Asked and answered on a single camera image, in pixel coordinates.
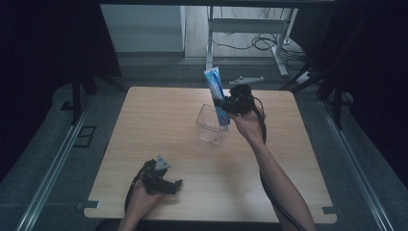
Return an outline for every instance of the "black cable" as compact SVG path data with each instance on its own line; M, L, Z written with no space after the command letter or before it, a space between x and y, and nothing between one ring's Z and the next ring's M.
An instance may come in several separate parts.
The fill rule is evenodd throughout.
M289 62L292 62L292 61L306 62L306 61L301 61L301 60L286 60L286 61L285 61L285 65L286 65L288 68L294 69L294 70L301 70L302 68L293 67L291 64L289 64Z
M261 110L262 114L259 112L257 109L256 105L253 104L251 105L252 110L254 113L257 115L261 129L262 129L262 138L264 140L264 143L267 142L267 127L265 125L265 114L264 114L264 105L262 104L261 100L259 100L256 97L253 97L254 99L258 100L261 104ZM270 203L297 229L300 231L306 231L306 229L299 223L297 220L295 220L280 204L279 202L273 197L273 194L270 192L267 183L265 182L264 176L262 175L262 172L260 171L260 177L261 177L261 183L262 187L264 188L265 193L267 194L267 197L270 200Z
M232 13L234 14L234 16L237 17L237 15L236 15L235 12L234 12L234 7L231 7L231 11L232 11Z
M271 38L261 37L261 34L259 34L258 37L253 38L252 41L251 41L252 44L250 46L247 46L247 47L236 47L236 46L232 46L232 45L228 45L228 44L218 43L218 42L214 41L214 39L213 39L213 43L216 44L216 45L219 45L219 46L226 46L226 47L230 47L230 48L237 49L237 50L246 50L246 49L249 49L251 47L255 47L258 50L263 50L263 51L270 50L270 48L273 46L273 44L269 44L269 43L267 43L267 41L271 41L273 44L276 44L276 42L274 40L272 40ZM260 47L258 45L259 42L263 42L264 44L267 45L267 47L264 47L264 48Z
M285 10L285 8L282 8L281 16L279 17L279 19L282 19L282 14L283 14L284 10Z
M143 167L139 170L138 174L135 176L135 178L133 178L133 181L132 181L132 184L130 185L129 191L126 194L125 208L124 208L125 209L125 214L126 214L126 211L127 211L128 205L129 205L130 198L132 197L132 194L133 194L133 189L136 186L136 182L138 182L138 180L141 178L141 175L146 170L146 168L147 168L147 162L144 163Z
M272 19L275 17L276 8L273 8Z
M268 8L268 12L267 12L267 15L265 16L265 18L268 18L269 12L270 12L270 8Z
M263 9L261 10L261 12L258 14L258 18L261 17L261 14L262 14L265 10L266 10L266 8L263 8Z
M277 44L278 43L277 42L278 41L277 36L274 35L274 34L270 34L270 35L273 37L273 43ZM284 47L282 47L282 52L283 52L283 55L285 55L287 57L295 58L295 59L302 60L302 61L306 60L306 56L297 55L297 54L305 54L305 52L303 52L303 51L291 51L291 50L287 50Z

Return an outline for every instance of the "hand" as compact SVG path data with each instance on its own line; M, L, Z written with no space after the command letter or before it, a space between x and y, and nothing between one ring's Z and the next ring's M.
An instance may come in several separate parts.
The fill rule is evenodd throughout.
M228 113L228 116L234 120L237 125L238 131L246 138L247 141L261 141L262 140L262 129L259 119L255 112L251 112L246 115L236 115Z
M138 180L130 197L126 215L120 223L118 230L135 230L139 220L152 210L162 196L160 193L147 193L143 182Z

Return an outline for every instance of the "transparent box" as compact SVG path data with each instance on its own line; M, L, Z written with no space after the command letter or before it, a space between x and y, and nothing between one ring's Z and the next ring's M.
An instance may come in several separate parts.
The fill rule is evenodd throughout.
M219 126L216 108L213 105L203 104L196 124L200 140L222 145L225 131L222 126Z

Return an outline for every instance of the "wooden surface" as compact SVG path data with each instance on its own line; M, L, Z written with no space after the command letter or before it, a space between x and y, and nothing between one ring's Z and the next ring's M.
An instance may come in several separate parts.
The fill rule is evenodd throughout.
M335 222L336 215L321 209L332 202L293 95L273 90L253 95L268 114L267 146L315 222ZM145 161L162 155L172 165L165 179L181 178L183 186L166 195L148 219L277 222L253 152L234 122L221 146L198 139L195 122L203 104L212 104L207 89L131 88L89 196L100 206L86 208L85 215L122 218L133 178Z

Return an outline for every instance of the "white wall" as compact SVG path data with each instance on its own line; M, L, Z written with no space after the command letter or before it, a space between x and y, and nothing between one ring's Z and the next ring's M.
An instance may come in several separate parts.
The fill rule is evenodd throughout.
M184 6L101 5L115 52L184 51Z

